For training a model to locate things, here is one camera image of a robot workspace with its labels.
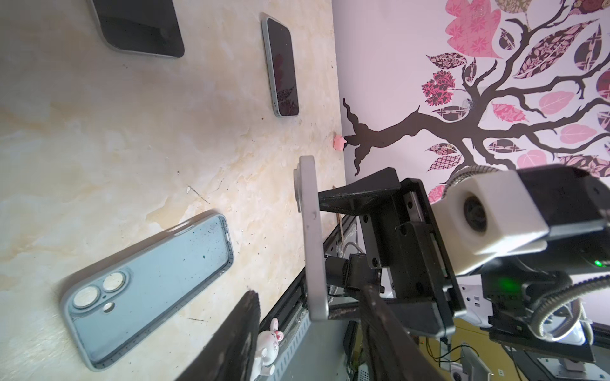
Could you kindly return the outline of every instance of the black phone screen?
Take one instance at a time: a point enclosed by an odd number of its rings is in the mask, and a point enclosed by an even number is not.
[[[290,31],[271,19],[267,20],[267,29],[279,113],[282,116],[298,115],[299,99],[296,94],[295,60],[292,55]]]
[[[172,0],[93,0],[106,41],[117,49],[180,58],[184,44]]]

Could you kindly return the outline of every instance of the black metal bracket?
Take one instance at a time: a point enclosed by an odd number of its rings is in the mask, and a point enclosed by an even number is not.
[[[396,299],[387,303],[405,328],[430,337],[455,331],[453,318],[466,308],[420,180],[400,182],[396,170],[386,168],[319,192],[318,199],[320,210],[359,217],[368,267],[388,268]],[[345,269],[339,265],[327,259],[330,279],[336,278],[339,268]],[[349,278],[348,271],[343,279]],[[331,306],[329,319],[354,316],[356,306],[338,305]]]

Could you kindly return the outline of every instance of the smartphone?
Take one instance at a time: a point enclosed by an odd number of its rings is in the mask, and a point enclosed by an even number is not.
[[[272,17],[266,17],[262,27],[273,111],[280,117],[299,115],[290,31]]]
[[[180,58],[184,43],[172,0],[91,0],[103,39],[114,50]]]

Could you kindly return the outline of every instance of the dark tree branch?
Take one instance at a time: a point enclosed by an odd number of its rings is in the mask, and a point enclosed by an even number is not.
[[[528,132],[527,134],[525,134],[525,136],[528,137],[528,139],[532,143],[534,143],[538,148],[544,149],[552,154],[577,154],[580,151],[582,151],[583,149],[588,148],[594,142],[610,136],[610,133],[604,132],[603,134],[596,135],[593,139],[589,140],[589,142],[584,143],[582,146],[580,146],[578,148],[563,148],[563,147],[547,146],[546,144],[543,144],[540,142],[540,139],[538,139],[538,136],[534,132]]]
[[[527,103],[525,103],[525,95],[523,94],[516,94],[515,98],[517,98],[519,100],[519,106],[521,106],[522,109],[524,109],[525,111],[531,111],[531,112],[537,112],[538,114],[542,115],[543,118],[547,118],[542,111],[540,111],[540,109],[532,109],[530,106],[527,105]]]
[[[470,150],[468,149],[468,147],[466,147],[466,144],[464,144],[462,140],[456,140],[455,142],[451,142],[451,144],[453,144],[459,150],[460,154],[462,154],[462,157],[464,158],[464,161],[453,168],[453,171],[451,172],[449,177],[447,177],[447,181],[449,181],[453,174],[455,172],[458,172],[460,169],[465,168],[467,166],[476,165],[475,157],[472,156],[472,153],[470,153]]]
[[[366,124],[360,123],[358,116],[351,112],[350,105],[347,104],[345,98],[343,99],[343,106],[347,111],[348,120],[354,126],[354,135],[345,136],[344,139],[349,145],[356,146],[354,150],[356,174],[360,173],[360,163],[371,152],[372,147],[388,147],[407,135],[417,135],[423,129],[443,138],[443,131],[447,129],[445,122],[431,115],[420,113],[418,107],[415,112],[395,125],[381,131],[375,131],[368,128]]]
[[[529,28],[526,25],[524,25],[520,20],[518,20],[516,18],[511,18],[511,19],[507,20],[507,21],[514,23],[514,24],[518,25],[519,27],[521,27],[521,30],[522,30],[521,42],[519,44],[519,48],[513,53],[513,55],[510,58],[508,58],[506,60],[506,66],[504,67],[504,73],[502,73],[502,77],[499,80],[497,80],[496,82],[494,82],[487,89],[485,89],[485,91],[481,95],[481,97],[483,99],[488,99],[489,101],[491,101],[492,99],[497,98],[495,96],[494,92],[498,89],[498,87],[502,86],[506,82],[508,77],[511,76],[512,67],[513,67],[515,61],[517,61],[517,59],[519,59],[521,54],[524,52],[525,48],[528,47],[529,40],[531,39],[531,37],[534,34],[536,34],[536,32],[538,32],[539,30],[541,30],[543,28],[551,27],[552,24],[555,21],[557,21],[557,19],[559,17],[561,17],[562,13],[564,13],[564,11],[566,10],[567,6],[565,6],[564,4],[565,4],[565,0],[562,0],[561,7],[559,8],[559,11],[557,13],[555,13],[555,16],[553,16],[546,23],[543,23],[543,24],[535,27],[531,31],[529,30]]]
[[[476,151],[481,154],[485,158],[487,164],[503,164],[506,165],[508,169],[516,169],[515,164],[507,158],[496,158],[496,156],[489,152],[485,146],[483,145],[483,137],[479,139],[473,139],[472,145],[475,147]]]
[[[464,67],[462,68],[462,84],[464,85],[466,92],[470,95],[470,97],[474,101],[475,99],[479,99],[481,94],[479,94],[479,90],[477,89],[476,85],[470,86],[468,84],[468,82],[466,81],[466,67],[467,67],[467,65],[464,65]]]
[[[559,7],[559,10],[557,11],[557,13],[555,13],[555,16],[553,16],[553,18],[552,18],[552,19],[550,19],[550,20],[548,20],[546,23],[543,23],[543,24],[538,25],[537,27],[535,27],[535,28],[532,30],[532,32],[531,32],[531,33],[532,33],[532,34],[534,34],[534,33],[536,33],[538,30],[541,30],[541,29],[546,29],[546,28],[551,28],[551,27],[554,27],[554,26],[557,26],[557,25],[559,25],[559,24],[563,23],[563,22],[564,22],[564,21],[565,21],[565,20],[568,18],[568,15],[566,15],[566,16],[565,16],[565,18],[564,18],[563,20],[558,21],[557,23],[556,23],[555,21],[557,21],[557,19],[558,19],[559,17],[561,17],[561,15],[564,13],[564,11],[565,11],[567,8],[569,8],[569,7],[568,7],[568,6],[565,4],[565,0],[562,0],[562,1],[561,1],[561,6]]]
[[[580,93],[580,99],[584,99],[585,84],[584,84],[583,80],[592,77],[593,74],[597,73],[604,66],[606,66],[608,64],[608,62],[610,62],[610,53],[608,53],[606,58],[599,65],[592,68],[591,70],[589,70],[588,72],[584,73],[581,76],[557,76],[548,85],[538,86],[538,87],[531,87],[531,88],[509,87],[504,90],[496,91],[494,97],[502,98],[503,96],[506,96],[506,95],[517,96],[518,94],[525,95],[525,94],[533,94],[533,93],[544,93],[546,91],[553,90],[555,85],[557,85],[561,82],[574,81],[574,83],[576,83],[578,85],[578,88],[579,88],[578,93]]]
[[[543,130],[553,130],[557,127],[565,126],[569,123],[576,123],[582,117],[589,112],[592,108],[599,104],[604,104],[610,106],[610,102],[602,99],[595,98],[593,101],[587,103],[583,108],[578,108],[576,112],[570,116],[566,116],[565,118],[561,118],[556,121],[546,121],[541,123],[534,123],[531,126],[528,126],[525,123],[516,123],[511,126],[508,130],[486,130],[486,135],[488,138],[518,138],[523,135],[527,135],[530,132],[537,132]]]
[[[495,68],[498,66],[498,60],[493,62],[492,68],[483,73],[480,77],[475,79],[475,83],[472,84],[472,87],[477,87],[488,75],[492,74]]]

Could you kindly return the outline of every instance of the marble table surface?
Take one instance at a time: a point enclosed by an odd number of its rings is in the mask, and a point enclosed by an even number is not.
[[[303,268],[298,157],[314,155],[320,190],[345,184],[331,0],[174,5],[180,59],[109,49],[85,0],[2,1],[0,380],[174,379],[246,290],[264,316]],[[271,109],[263,12],[292,32],[295,118]],[[210,210],[227,218],[232,268],[88,370],[59,310],[69,276]],[[330,233],[335,216],[322,221]]]

